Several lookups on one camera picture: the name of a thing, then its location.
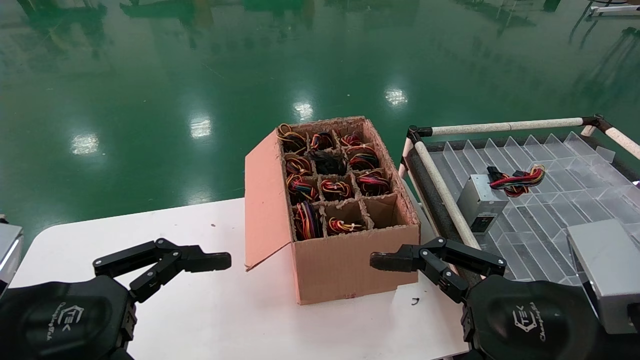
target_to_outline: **cardboard divider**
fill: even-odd
[[[364,226],[364,230],[371,230],[370,224],[364,220],[364,214],[360,206],[360,202],[356,200],[346,200],[337,205],[327,205],[324,207],[326,214],[328,236],[341,235],[329,230],[328,224],[331,218],[344,221],[346,224],[357,224]]]
[[[317,220],[318,220],[318,226],[321,228],[321,234],[317,238],[325,238],[325,237],[327,237],[327,232],[326,232],[326,221],[324,220],[324,216],[323,216],[324,215],[323,207],[318,202],[312,203],[311,206],[314,209],[314,211],[316,212],[316,217],[317,217]],[[291,206],[289,212],[290,212],[289,216],[291,217],[291,224],[293,226],[294,241],[308,241],[308,240],[311,240],[311,239],[304,239],[302,237],[300,231],[298,230],[298,221],[296,220],[296,214],[298,212],[298,207],[297,206]]]
[[[373,221],[374,229],[409,224],[408,219],[399,210],[398,196],[395,193],[380,197],[365,197],[362,202],[366,213]]]

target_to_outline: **plastic sorting tray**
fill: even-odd
[[[497,146],[487,139],[479,147],[467,140],[454,149],[446,142],[442,151],[430,154],[454,200],[469,176],[486,174],[487,166],[506,174],[528,171],[534,164],[545,166],[543,182],[531,193],[509,198],[489,233],[476,236],[483,250],[507,260],[505,277],[580,284],[567,226],[616,218],[640,239],[640,190],[611,165],[615,152],[594,150],[575,133],[563,141],[551,134],[544,142],[529,136],[520,143],[512,137],[502,143]]]

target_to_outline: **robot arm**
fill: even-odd
[[[113,278],[154,264],[127,290]],[[11,288],[0,299],[0,351],[12,360],[132,360],[126,352],[144,302],[179,272],[224,270],[226,252],[158,239],[93,262],[85,282]]]
[[[440,259],[486,278],[469,287]],[[489,253],[436,238],[393,254],[375,252],[370,263],[378,270],[419,270],[463,304],[465,360],[640,358],[640,335],[607,334],[582,287],[507,280],[505,260]]]

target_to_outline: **gray metal device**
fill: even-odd
[[[21,227],[0,223],[0,297],[18,270],[23,243]]]
[[[604,329],[636,333],[627,306],[640,303],[640,244],[616,219],[566,229],[578,276]]]
[[[507,195],[490,188],[490,182],[489,175],[471,175],[458,197],[458,208],[474,234],[486,234],[509,204]]]

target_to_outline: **wire harness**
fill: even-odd
[[[503,174],[496,167],[487,167],[491,183],[489,187],[496,190],[504,190],[508,197],[519,197],[529,193],[529,188],[538,186],[545,178],[545,167],[533,165],[529,172],[517,170],[513,176]]]
[[[389,180],[384,178],[382,171],[368,171],[356,177],[356,184],[364,196],[386,195],[391,192]]]

